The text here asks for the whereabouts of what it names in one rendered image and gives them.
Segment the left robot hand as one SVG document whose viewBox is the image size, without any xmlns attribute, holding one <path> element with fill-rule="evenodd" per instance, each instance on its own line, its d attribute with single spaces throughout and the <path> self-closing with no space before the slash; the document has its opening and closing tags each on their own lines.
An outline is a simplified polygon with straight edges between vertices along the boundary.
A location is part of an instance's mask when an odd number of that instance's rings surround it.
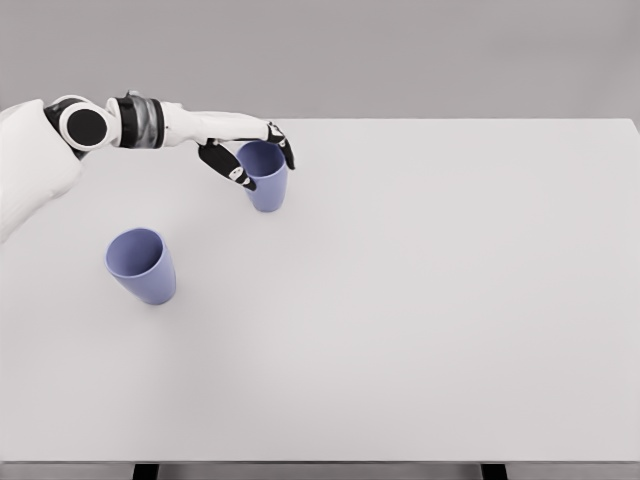
<svg viewBox="0 0 640 480">
<path fill-rule="evenodd" d="M 196 112 L 199 123 L 194 141 L 199 158 L 222 177 L 246 190 L 255 191 L 256 183 L 237 157 L 223 143 L 264 141 L 275 145 L 287 167 L 295 169 L 295 157 L 284 132 L 272 121 L 235 113 Z"/>
</svg>

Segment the blue plastic cup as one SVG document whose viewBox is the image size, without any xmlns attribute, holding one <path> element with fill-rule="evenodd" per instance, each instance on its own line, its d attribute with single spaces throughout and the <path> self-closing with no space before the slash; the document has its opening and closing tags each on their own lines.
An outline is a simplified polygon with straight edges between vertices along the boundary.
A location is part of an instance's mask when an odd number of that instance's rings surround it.
<svg viewBox="0 0 640 480">
<path fill-rule="evenodd" d="M 176 293 L 172 256 L 155 230 L 138 227 L 120 233 L 107 246 L 104 263 L 121 286 L 146 304 L 164 304 Z"/>
<path fill-rule="evenodd" d="M 284 202 L 288 180 L 288 169 L 280 147 L 265 141 L 252 141 L 244 144 L 236 157 L 256 184 L 255 190 L 247 191 L 254 208 L 260 212 L 278 210 Z"/>
</svg>

